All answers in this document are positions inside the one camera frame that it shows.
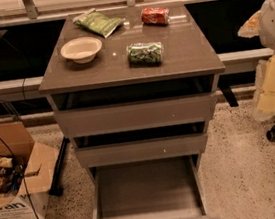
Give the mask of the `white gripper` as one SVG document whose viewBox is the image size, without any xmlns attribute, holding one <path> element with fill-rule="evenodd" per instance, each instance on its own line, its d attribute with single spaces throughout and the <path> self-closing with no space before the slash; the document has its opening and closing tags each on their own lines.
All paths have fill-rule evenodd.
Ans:
<svg viewBox="0 0 275 219">
<path fill-rule="evenodd" d="M 239 37 L 253 38 L 259 35 L 261 12 L 255 12 L 239 28 Z M 252 117 L 256 121 L 267 121 L 275 116 L 275 53 L 268 60 L 260 60 L 256 68 Z"/>
</svg>

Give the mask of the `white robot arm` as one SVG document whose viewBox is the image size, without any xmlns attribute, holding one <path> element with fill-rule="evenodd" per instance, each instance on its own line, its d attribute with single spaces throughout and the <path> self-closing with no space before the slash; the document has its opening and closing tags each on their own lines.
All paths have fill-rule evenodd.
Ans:
<svg viewBox="0 0 275 219">
<path fill-rule="evenodd" d="M 275 0 L 265 0 L 237 32 L 239 37 L 259 36 L 261 45 L 273 49 L 268 60 L 259 60 L 256 67 L 252 116 L 266 121 L 275 116 Z"/>
</svg>

